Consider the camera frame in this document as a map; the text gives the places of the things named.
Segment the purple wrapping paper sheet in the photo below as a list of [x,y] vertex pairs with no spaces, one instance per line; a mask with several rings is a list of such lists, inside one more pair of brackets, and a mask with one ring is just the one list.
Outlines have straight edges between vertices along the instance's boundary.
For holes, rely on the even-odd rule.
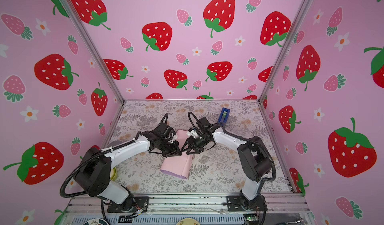
[[165,158],[160,171],[164,174],[186,180],[189,177],[192,159],[193,155],[187,155],[186,152],[183,152],[178,157]]

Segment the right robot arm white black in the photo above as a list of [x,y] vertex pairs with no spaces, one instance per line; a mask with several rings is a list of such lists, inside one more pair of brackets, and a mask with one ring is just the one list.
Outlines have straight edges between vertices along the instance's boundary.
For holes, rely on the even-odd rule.
[[236,206],[245,211],[256,209],[259,202],[264,202],[265,197],[261,191],[265,182],[273,182],[277,171],[275,162],[258,136],[244,138],[226,130],[225,122],[210,123],[203,117],[196,121],[187,132],[188,138],[181,148],[188,155],[200,154],[207,145],[223,144],[232,150],[237,150],[246,181],[240,191],[239,201]]

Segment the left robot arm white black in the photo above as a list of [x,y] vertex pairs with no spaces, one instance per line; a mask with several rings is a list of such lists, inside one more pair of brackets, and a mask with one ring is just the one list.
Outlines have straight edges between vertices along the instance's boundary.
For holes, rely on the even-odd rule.
[[135,206],[133,194],[126,187],[111,180],[111,171],[118,164],[140,154],[152,153],[163,157],[181,156],[177,132],[164,122],[154,130],[138,132],[128,142],[102,150],[89,149],[81,163],[68,175],[60,188],[60,196],[73,198],[81,195],[110,200],[124,212]]

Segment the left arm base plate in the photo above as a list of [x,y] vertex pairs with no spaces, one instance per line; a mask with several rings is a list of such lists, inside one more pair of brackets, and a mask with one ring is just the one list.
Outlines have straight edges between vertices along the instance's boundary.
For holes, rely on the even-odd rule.
[[122,204],[110,202],[107,208],[108,213],[146,213],[150,197],[128,197]]

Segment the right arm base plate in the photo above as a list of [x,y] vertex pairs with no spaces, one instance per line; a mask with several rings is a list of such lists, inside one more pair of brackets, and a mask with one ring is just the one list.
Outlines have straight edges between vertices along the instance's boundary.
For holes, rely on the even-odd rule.
[[230,212],[266,212],[268,210],[265,197],[260,195],[253,200],[245,196],[227,196],[223,206]]

